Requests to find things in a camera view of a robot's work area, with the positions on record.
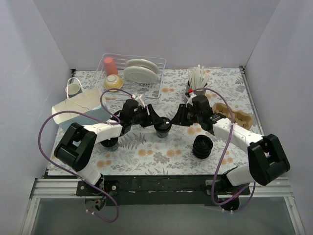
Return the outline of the black coffee lid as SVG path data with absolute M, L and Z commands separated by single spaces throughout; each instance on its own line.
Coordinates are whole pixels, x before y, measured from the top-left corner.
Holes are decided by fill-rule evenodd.
M 171 120 L 167 117 L 161 117 L 162 123 L 154 125 L 154 128 L 157 132 L 167 133 L 170 131 L 172 124 Z

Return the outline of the stack of black lids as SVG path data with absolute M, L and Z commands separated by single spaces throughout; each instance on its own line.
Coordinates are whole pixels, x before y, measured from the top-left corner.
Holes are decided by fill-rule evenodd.
M 211 154 L 213 148 L 213 141 L 206 135 L 196 136 L 192 152 L 195 157 L 199 159 L 206 159 Z

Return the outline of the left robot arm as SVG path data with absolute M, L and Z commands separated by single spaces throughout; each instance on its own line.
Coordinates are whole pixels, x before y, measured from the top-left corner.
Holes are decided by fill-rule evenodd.
M 54 150 L 54 156 L 58 160 L 88 182 L 87 190 L 94 196 L 100 195 L 104 190 L 104 184 L 100 181 L 102 175 L 90 162 L 95 144 L 119 138 L 129 132 L 133 125 L 160 126 L 164 122 L 164 118 L 154 111 L 151 104 L 143 107 L 133 99 L 126 100 L 116 114 L 117 117 L 109 119 L 110 124 L 71 124 Z

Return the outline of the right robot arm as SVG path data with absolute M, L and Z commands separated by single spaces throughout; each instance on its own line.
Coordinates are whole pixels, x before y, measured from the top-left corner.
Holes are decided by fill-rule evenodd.
M 291 168 L 277 136 L 250 132 L 222 114 L 215 114 L 205 96 L 192 98 L 192 104 L 180 104 L 171 123 L 179 126 L 199 124 L 204 131 L 230 141 L 248 155 L 248 164 L 233 168 L 212 184 L 212 192 L 234 194 L 240 185 L 258 183 L 266 186 Z

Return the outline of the light blue paper bag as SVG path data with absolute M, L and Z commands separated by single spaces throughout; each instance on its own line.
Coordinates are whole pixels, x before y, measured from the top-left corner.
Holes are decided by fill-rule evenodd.
M 54 116 L 54 122 L 63 131 L 66 131 L 75 122 L 80 125 L 93 125 L 110 119 L 111 115 L 101 106 L 101 103 L 106 104 L 106 100 L 100 96 L 101 92 L 98 88 L 84 90 L 82 93 L 54 105 L 51 109 L 53 114 L 61 111 L 76 111 L 95 119 L 90 119 L 81 114 L 64 113 Z

